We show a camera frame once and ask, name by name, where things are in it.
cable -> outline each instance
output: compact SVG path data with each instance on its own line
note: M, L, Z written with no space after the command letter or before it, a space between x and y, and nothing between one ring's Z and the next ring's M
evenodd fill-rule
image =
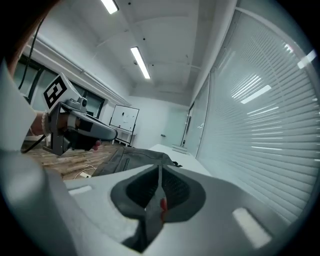
M86 167L89 167L91 166L92 168L89 168L89 169L84 169L82 171L80 171L75 177L74 177L74 180L80 175L82 174L84 171L87 171L87 170L96 170L97 168L93 167L92 165L90 164L85 164L83 167L86 168Z
M23 77L22 77L22 80L21 80L21 83L19 85L19 90L21 89L24 81L25 81L25 78L26 78L26 74L27 74L27 69L28 69L28 66L29 66L29 62L31 60L31 54L34 50L34 46L35 46L35 42L36 42L36 38L37 38L37 35L38 35L38 32L39 32L39 29L40 29L40 26L42 24L42 22L44 22L45 18L43 18L41 21L40 21L40 24L38 25L38 28L36 29L36 32L34 34L34 38L33 38L33 41L32 41L32 45L31 45L31 49L30 49L30 53L29 53L29 57L26 61L26 65L25 65L25 68L24 68L24 72L23 72Z
M35 142L34 144L32 144L29 148L27 148L26 150L22 151L23 154L29 152L30 150L32 150L36 145L38 145L44 138L46 137L46 135L42 135L42 137L40 139L38 139L37 142Z

whiteboard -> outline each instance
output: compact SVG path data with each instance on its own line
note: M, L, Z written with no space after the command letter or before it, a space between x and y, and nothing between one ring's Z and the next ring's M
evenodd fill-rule
M138 113L137 108L115 105L110 125L132 132Z

gray cloth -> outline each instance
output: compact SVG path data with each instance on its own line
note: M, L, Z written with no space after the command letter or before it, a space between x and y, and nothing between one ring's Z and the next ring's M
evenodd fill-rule
M119 173L145 165L174 166L174 163L165 153L133 147L120 147L110 160L106 160L98 166L92 176Z

window blind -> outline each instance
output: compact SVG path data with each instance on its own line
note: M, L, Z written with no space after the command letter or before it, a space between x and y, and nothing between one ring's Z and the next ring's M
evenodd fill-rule
M190 154L197 156L202 138L209 97L209 77L203 83L201 90L194 100L190 126L185 139L185 146Z
M290 45L257 20L235 15L211 73L197 159L291 223L319 173L318 99Z

window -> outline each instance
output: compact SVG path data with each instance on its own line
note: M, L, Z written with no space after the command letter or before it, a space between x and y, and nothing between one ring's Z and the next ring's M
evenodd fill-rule
M27 59L28 58L26 56L22 55L16 66L13 79L17 87L22 81L27 64ZM46 68L45 66L37 63L34 60L30 60L22 87L20 88L20 92L30 103L34 110L46 110L46 105L44 103L42 94L57 75L57 73ZM94 93L82 88L78 84L74 82L71 83L77 90L77 92L82 97L87 99L86 107L88 114L98 119L105 100L95 95Z

